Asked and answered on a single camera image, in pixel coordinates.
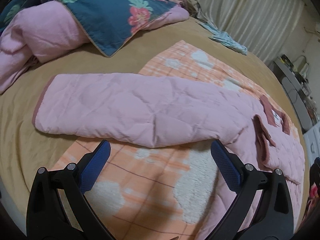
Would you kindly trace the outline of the pink quilted jacket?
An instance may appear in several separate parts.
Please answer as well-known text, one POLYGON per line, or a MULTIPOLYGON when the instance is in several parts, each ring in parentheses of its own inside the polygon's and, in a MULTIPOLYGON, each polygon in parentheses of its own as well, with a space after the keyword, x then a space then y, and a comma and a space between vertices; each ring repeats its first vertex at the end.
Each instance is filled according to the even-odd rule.
POLYGON ((33 115, 48 134, 106 138, 143 148, 165 148, 219 139, 235 143, 249 118, 258 122, 265 161, 280 154, 267 125, 289 124, 265 96, 227 90, 215 83, 138 74, 60 74, 43 90, 33 115))

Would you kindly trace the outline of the pink patterned blanket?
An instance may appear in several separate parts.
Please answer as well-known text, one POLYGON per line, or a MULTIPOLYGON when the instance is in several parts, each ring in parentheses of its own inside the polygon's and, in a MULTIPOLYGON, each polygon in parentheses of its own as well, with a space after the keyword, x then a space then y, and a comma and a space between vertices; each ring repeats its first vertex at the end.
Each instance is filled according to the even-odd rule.
POLYGON ((309 197, 308 197, 303 219, 307 219, 318 204, 319 204, 319 186, 316 183, 313 183, 310 186, 309 197))

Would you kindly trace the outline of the grey vanity desk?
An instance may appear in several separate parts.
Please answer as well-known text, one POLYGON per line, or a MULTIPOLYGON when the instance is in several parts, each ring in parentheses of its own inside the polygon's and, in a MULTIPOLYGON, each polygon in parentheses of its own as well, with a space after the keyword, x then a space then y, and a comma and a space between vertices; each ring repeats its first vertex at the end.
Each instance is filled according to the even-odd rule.
POLYGON ((281 57, 273 61, 272 67, 295 110, 302 133, 306 133, 319 121, 317 105, 311 96, 307 79, 304 79, 299 72, 294 72, 281 57))

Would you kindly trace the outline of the white drawer chest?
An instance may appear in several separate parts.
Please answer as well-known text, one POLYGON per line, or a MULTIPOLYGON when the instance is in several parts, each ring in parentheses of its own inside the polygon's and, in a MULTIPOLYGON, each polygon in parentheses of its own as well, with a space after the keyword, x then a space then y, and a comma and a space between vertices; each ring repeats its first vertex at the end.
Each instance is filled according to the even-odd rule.
POLYGON ((309 159, 309 166, 312 166, 315 159, 319 157, 319 149, 320 149, 320 124, 317 122, 315 126, 309 129, 306 133, 303 134, 308 159, 309 159))

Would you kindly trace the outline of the blue floral pink quilt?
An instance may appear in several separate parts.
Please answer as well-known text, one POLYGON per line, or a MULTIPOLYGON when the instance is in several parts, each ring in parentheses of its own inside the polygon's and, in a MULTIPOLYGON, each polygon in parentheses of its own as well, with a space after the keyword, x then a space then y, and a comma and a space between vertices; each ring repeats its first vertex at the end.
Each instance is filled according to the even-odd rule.
POLYGON ((1 91, 32 65, 92 43, 112 57, 137 32, 185 21, 169 0, 11 0, 1 12, 1 91))

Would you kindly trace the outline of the tan bed cover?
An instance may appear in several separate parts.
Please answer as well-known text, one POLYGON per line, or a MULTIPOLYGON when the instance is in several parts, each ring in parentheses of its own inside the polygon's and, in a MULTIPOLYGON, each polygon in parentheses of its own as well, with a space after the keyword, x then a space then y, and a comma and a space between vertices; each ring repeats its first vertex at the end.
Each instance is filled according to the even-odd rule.
POLYGON ((63 73, 137 73, 154 56, 185 41, 224 62, 262 87, 285 111, 296 127, 296 113, 271 70, 254 54, 241 55, 209 38, 194 18, 138 32, 111 58, 92 44, 69 54, 34 65, 1 96, 1 178, 20 214, 25 215, 29 191, 41 167, 52 167, 74 142, 70 136, 39 133, 31 120, 40 94, 49 79, 63 73))

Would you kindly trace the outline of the light blue garment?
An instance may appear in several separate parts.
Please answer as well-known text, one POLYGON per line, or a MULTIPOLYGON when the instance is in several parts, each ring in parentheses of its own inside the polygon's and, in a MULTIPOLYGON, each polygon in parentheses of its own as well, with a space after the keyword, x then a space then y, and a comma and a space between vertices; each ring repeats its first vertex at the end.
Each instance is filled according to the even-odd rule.
POLYGON ((239 44, 225 31, 220 31, 215 25, 210 23, 200 22, 199 25, 209 31, 212 35, 209 37, 211 40, 220 43, 221 45, 231 49, 242 55, 247 55, 248 50, 245 46, 239 44))

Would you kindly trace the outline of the white striped curtain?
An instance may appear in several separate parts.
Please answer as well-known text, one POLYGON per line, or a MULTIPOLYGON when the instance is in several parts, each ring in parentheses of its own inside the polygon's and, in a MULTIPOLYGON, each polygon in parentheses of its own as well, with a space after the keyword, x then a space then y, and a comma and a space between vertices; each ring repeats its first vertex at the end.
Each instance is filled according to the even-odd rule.
POLYGON ((303 0, 196 0, 198 17, 227 32, 265 64, 280 52, 303 12, 303 0))

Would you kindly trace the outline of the orange white plaid blanket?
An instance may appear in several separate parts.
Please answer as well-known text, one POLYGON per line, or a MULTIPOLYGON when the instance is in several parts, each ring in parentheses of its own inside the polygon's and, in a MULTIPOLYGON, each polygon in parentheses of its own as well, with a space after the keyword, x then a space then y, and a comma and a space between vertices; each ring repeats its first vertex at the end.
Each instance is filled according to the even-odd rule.
MULTIPOLYGON (((293 176, 288 187, 294 218, 299 218, 305 158, 297 119, 279 81, 260 59, 219 46, 202 51, 180 41, 153 57, 140 73, 212 82, 253 99, 265 96, 289 124, 287 134, 280 121, 267 125, 280 157, 275 163, 264 160, 258 140, 262 132, 253 118, 239 139, 226 147, 244 163, 279 167, 293 176), (290 139, 297 151, 279 142, 281 137, 290 139)), ((235 198, 210 155, 209 141, 148 149, 112 140, 111 148, 107 164, 85 196, 116 239, 204 239, 235 198)))

